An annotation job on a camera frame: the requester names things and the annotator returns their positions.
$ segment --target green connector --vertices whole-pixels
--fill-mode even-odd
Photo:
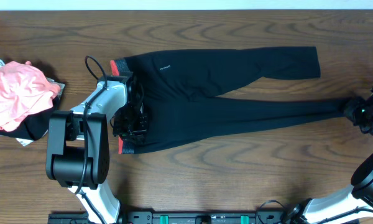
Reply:
[[[166,215],[160,216],[160,224],[168,224],[168,216]]]
[[[249,224],[249,217],[247,215],[241,215],[241,224]]]

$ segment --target leggings leg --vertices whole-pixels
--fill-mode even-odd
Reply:
[[[135,153],[153,152],[227,134],[249,133],[341,117],[349,98],[308,102],[268,102],[208,98],[188,103],[149,100],[146,142]]]
[[[222,95],[260,77],[284,80],[320,77],[315,47],[168,50],[124,60],[145,86],[147,95],[167,101]]]

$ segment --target pink clothing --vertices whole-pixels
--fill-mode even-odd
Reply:
[[[53,106],[60,87],[47,81],[30,62],[0,68],[0,130],[13,131],[30,114]]]

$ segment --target wooden table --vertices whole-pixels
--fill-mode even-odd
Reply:
[[[49,63],[67,84],[69,110],[94,89],[85,55],[109,60],[156,50],[317,46],[317,80],[261,78],[226,97],[315,100],[368,96],[373,84],[373,11],[0,12],[0,58]],[[323,197],[349,184],[373,137],[346,118],[221,136],[161,152],[117,154],[108,179],[124,203],[155,210],[254,210]],[[0,137],[0,223],[46,223],[52,211],[84,208],[45,174],[47,138],[27,147]],[[364,220],[373,223],[373,219]]]

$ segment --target clothing pile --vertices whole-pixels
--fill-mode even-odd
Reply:
[[[64,87],[30,62],[0,61],[0,135],[17,138],[24,146],[40,139]]]

